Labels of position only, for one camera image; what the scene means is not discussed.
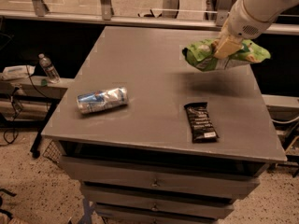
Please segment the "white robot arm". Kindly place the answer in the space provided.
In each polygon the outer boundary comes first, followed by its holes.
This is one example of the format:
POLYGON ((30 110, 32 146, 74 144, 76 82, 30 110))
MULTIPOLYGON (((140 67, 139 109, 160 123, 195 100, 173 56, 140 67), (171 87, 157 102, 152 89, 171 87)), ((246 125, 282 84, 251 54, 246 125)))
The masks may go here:
POLYGON ((285 10, 299 0, 236 0, 217 38, 214 56, 224 59, 242 48, 244 39, 266 31, 285 10))

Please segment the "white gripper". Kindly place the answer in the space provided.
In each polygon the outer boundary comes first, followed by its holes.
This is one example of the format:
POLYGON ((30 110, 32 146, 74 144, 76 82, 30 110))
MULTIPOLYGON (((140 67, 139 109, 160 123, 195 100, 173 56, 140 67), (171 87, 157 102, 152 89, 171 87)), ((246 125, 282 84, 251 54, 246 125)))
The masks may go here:
POLYGON ((224 59, 242 48, 243 39, 253 39, 271 24, 272 15, 264 0, 236 0, 231 8, 226 27, 229 35, 214 41, 214 57, 224 59))

